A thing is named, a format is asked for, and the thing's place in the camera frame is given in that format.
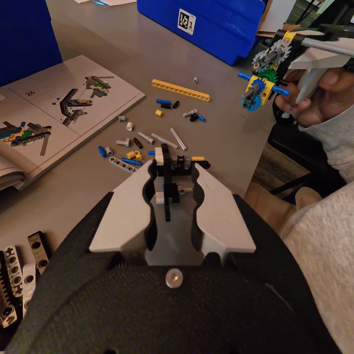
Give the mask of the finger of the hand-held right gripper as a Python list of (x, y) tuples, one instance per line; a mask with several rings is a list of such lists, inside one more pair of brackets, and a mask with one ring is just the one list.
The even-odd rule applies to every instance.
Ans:
[(305, 51), (289, 65), (289, 69), (340, 68), (346, 65), (350, 59), (352, 57), (348, 55), (326, 51)]
[(353, 38), (338, 38), (333, 41), (323, 41), (323, 44), (326, 44), (330, 47), (353, 47), (354, 39)]

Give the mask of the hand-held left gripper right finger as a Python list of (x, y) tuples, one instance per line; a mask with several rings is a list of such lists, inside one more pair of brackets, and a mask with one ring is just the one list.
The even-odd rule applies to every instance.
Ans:
[(232, 192), (199, 164), (192, 167), (192, 245), (204, 256), (217, 253), (224, 264), (229, 253), (250, 253), (256, 245)]

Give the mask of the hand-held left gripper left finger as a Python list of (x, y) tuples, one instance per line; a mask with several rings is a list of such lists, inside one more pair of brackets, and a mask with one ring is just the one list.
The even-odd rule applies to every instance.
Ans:
[(156, 177), (157, 162), (152, 159), (114, 189), (89, 246), (92, 253), (153, 250), (157, 223), (151, 199)]

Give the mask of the lego gear assembly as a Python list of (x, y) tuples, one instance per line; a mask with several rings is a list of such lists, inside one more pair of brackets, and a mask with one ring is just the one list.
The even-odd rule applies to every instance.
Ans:
[(353, 73), (354, 47), (330, 47), (323, 41), (338, 38), (354, 38), (353, 27), (340, 25), (321, 25), (319, 31), (300, 30), (297, 32), (278, 30), (272, 45), (259, 52), (253, 59), (252, 75), (243, 72), (238, 77), (248, 82), (246, 92), (241, 96), (244, 109), (252, 112), (263, 106), (273, 94), (288, 96), (290, 91), (283, 86), (289, 65), (305, 51), (326, 51), (352, 57), (344, 70)]

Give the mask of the black lego frame assembly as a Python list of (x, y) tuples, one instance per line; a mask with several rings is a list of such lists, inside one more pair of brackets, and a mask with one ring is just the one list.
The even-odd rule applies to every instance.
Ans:
[(210, 168), (210, 163), (204, 157), (192, 157), (187, 155), (171, 155), (166, 143), (156, 147), (154, 152), (148, 152), (157, 163), (157, 176), (163, 177), (162, 192), (156, 192), (157, 201), (164, 205), (165, 221), (170, 222), (170, 204), (180, 202), (180, 190), (173, 181), (173, 177), (190, 176), (192, 166), (199, 164), (204, 169)]

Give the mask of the person's right forearm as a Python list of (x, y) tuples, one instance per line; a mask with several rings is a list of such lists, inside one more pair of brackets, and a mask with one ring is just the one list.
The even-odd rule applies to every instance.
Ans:
[(328, 164), (336, 169), (347, 184), (354, 180), (354, 106), (329, 119), (310, 127), (299, 126), (322, 144)]

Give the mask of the thin pale lego liftarm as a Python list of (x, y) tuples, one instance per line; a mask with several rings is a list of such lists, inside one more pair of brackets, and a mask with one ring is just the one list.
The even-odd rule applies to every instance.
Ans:
[(108, 158), (108, 160), (114, 166), (117, 166), (120, 169), (125, 170), (128, 173), (130, 173), (130, 174), (133, 174), (133, 173), (135, 173), (138, 170), (137, 168), (135, 168), (134, 166), (130, 165), (129, 163), (124, 162), (124, 161), (122, 161), (122, 160), (120, 160), (120, 159), (118, 159), (116, 157), (111, 156), (111, 157)]

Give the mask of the grey lego axle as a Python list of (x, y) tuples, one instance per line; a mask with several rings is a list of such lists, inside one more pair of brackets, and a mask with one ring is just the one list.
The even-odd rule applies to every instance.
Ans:
[(172, 133), (172, 135), (175, 137), (175, 139), (177, 140), (178, 144), (180, 145), (180, 147), (182, 148), (183, 151), (186, 151), (186, 146), (184, 145), (184, 143), (182, 142), (181, 138), (179, 137), (179, 135), (176, 133), (176, 131), (171, 128), (170, 132)]
[(160, 136), (158, 136), (158, 135), (156, 135), (154, 133), (151, 134), (151, 137), (153, 137), (154, 139), (157, 139), (158, 141), (160, 141), (160, 142), (162, 142), (164, 144), (167, 144), (168, 146), (170, 146), (170, 147), (172, 147), (174, 149), (178, 149), (178, 146), (176, 144), (174, 144), (174, 143), (172, 143), (172, 142), (170, 142), (170, 141), (168, 141), (168, 140), (166, 140), (166, 139), (164, 139), (164, 138), (162, 138), (162, 137), (160, 137)]

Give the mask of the white lego beam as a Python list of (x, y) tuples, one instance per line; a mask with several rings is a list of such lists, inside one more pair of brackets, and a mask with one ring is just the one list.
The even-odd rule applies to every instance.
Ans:
[(16, 247), (10, 245), (3, 249), (3, 253), (12, 294), (15, 298), (20, 298), (23, 295), (23, 273)]
[(23, 267), (23, 317), (36, 288), (36, 263), (29, 263)]

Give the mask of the lego instruction booklet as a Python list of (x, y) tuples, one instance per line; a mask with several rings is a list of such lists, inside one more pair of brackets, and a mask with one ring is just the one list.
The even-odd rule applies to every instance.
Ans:
[(1, 190), (25, 188), (145, 94), (79, 55), (1, 87)]

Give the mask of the long yellow lego beam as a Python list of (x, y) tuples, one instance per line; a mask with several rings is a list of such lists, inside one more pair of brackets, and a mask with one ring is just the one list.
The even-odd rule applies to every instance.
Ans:
[(208, 94), (205, 94), (205, 93), (202, 93), (202, 92), (199, 92), (199, 91), (195, 91), (195, 90), (192, 90), (192, 89), (188, 89), (188, 88), (185, 88), (185, 87), (181, 87), (181, 86), (178, 86), (178, 85), (175, 85), (175, 84), (171, 84), (171, 83), (168, 83), (168, 82), (163, 82), (163, 81), (160, 81), (160, 80), (157, 80), (157, 79), (153, 79), (152, 80), (152, 86), (156, 87), (156, 88), (159, 88), (159, 89), (162, 89), (162, 90), (171, 91), (171, 92), (175, 92), (175, 93), (178, 93), (178, 94), (181, 94), (181, 95), (185, 95), (185, 96), (188, 96), (188, 97), (192, 97), (192, 98), (195, 98), (195, 99), (203, 100), (203, 101), (206, 101), (206, 102), (209, 102), (211, 100), (210, 99), (210, 95), (208, 95)]

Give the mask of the black lego gear rack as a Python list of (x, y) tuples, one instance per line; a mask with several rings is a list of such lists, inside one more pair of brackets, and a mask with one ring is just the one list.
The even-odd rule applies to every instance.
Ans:
[(1, 299), (4, 302), (4, 310), (1, 312), (3, 316), (9, 316), (14, 311), (11, 307), (14, 300), (3, 251), (0, 251), (0, 288)]

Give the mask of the person's right hand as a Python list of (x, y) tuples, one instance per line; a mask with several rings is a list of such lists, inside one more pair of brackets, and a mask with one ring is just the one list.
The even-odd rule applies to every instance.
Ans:
[(296, 103), (299, 95), (297, 84), (305, 70), (293, 70), (286, 77), (288, 96), (278, 95), (277, 107), (296, 116), (300, 126), (310, 127), (326, 122), (350, 108), (354, 103), (354, 74), (343, 68), (329, 69), (319, 80), (312, 98)]

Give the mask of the blue plastic storage bin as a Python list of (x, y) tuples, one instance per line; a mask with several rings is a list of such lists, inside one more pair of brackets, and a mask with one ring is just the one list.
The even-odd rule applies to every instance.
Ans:
[(138, 0), (142, 15), (233, 66), (259, 43), (261, 0)]
[(0, 86), (62, 63), (45, 0), (0, 1)]

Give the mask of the white paper sheet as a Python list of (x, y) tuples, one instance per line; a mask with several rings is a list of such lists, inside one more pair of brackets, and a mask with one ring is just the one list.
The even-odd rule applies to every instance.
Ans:
[(125, 5), (125, 4), (130, 4), (130, 3), (136, 3), (136, 0), (75, 0), (78, 4), (83, 4), (87, 2), (94, 2), (98, 5), (102, 6), (119, 6), (119, 5)]

